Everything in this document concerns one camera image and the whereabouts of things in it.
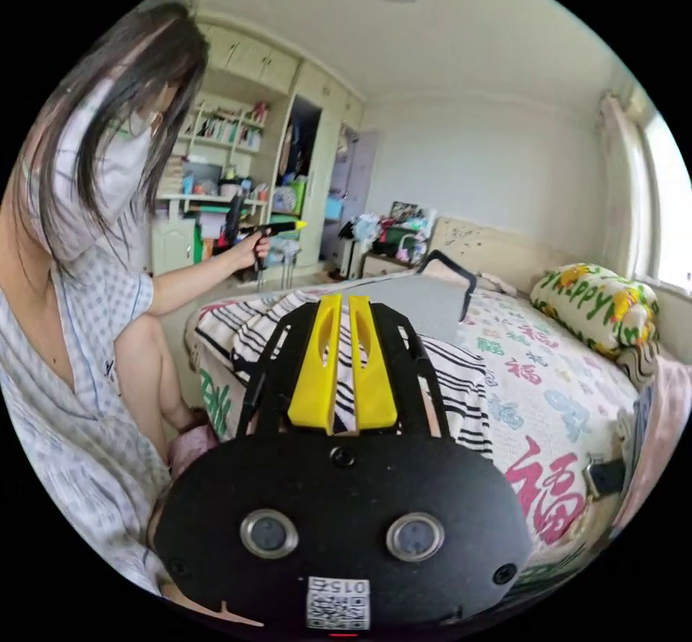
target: yellow bracket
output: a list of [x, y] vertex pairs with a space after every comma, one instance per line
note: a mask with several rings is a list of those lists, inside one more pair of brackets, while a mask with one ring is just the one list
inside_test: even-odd
[[[391, 393], [370, 302], [366, 296], [351, 296], [348, 299], [348, 309], [356, 428], [359, 431], [391, 428], [396, 423], [396, 404]], [[365, 366], [360, 359], [359, 344], [363, 345], [368, 356]]]
[[288, 407], [292, 425], [322, 430], [327, 435], [334, 428], [341, 303], [341, 294], [326, 294], [321, 298], [296, 391]]

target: face mask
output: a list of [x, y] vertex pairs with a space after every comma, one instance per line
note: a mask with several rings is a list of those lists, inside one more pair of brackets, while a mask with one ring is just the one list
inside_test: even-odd
[[[77, 152], [84, 134], [112, 86], [110, 80], [101, 83], [83, 101], [68, 120], [58, 143], [53, 176], [53, 193], [58, 204], [53, 250], [56, 257], [65, 263], [75, 260], [104, 237], [104, 232], [77, 196], [75, 171]], [[132, 119], [115, 133], [111, 142], [97, 153], [94, 164], [95, 195], [101, 216], [111, 229], [117, 226], [118, 219], [128, 209], [139, 187], [150, 144], [151, 120], [133, 114]], [[26, 167], [25, 174], [32, 228], [44, 247], [48, 248], [38, 216], [37, 177], [30, 177]]]

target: window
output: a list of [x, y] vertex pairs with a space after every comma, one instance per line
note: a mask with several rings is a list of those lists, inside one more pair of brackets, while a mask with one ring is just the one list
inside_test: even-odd
[[692, 183], [683, 155], [661, 114], [644, 128], [655, 193], [654, 276], [692, 289]]

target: picture frame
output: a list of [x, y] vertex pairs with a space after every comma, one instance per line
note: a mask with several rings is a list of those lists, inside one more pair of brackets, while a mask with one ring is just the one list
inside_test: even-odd
[[417, 204], [411, 204], [408, 202], [394, 202], [391, 205], [389, 218], [394, 219], [394, 221], [397, 223], [402, 223], [403, 221], [408, 221], [410, 218], [415, 216], [416, 212], [418, 212]]

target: black border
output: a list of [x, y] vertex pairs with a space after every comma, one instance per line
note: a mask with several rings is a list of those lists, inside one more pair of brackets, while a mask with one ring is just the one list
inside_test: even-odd
[[[4, 153], [7, 178], [17, 150], [58, 80], [87, 46], [139, 0], [6, 0]], [[627, 63], [663, 114], [691, 167], [686, 82], [689, 0], [558, 0]], [[78, 638], [109, 633], [168, 640], [229, 639], [116, 576], [62, 518], [17, 440], [7, 414], [2, 453], [3, 626]], [[689, 494], [689, 428], [661, 481], [624, 533], [586, 572], [547, 602], [484, 633], [554, 640], [625, 638], [642, 624], [686, 622], [692, 563], [682, 509]]]
[[441, 262], [445, 267], [451, 269], [455, 274], [463, 276], [469, 282], [469, 287], [466, 289], [466, 293], [463, 296], [463, 306], [461, 308], [461, 315], [459, 316], [459, 322], [463, 322], [463, 319], [466, 317], [466, 311], [469, 309], [469, 304], [471, 303], [471, 296], [476, 290], [478, 279], [476, 278], [475, 274], [472, 274], [464, 269], [461, 265], [458, 265], [441, 250], [433, 250], [429, 252], [427, 257], [423, 260], [423, 264], [416, 270], [416, 274], [425, 276], [425, 268], [435, 260]]

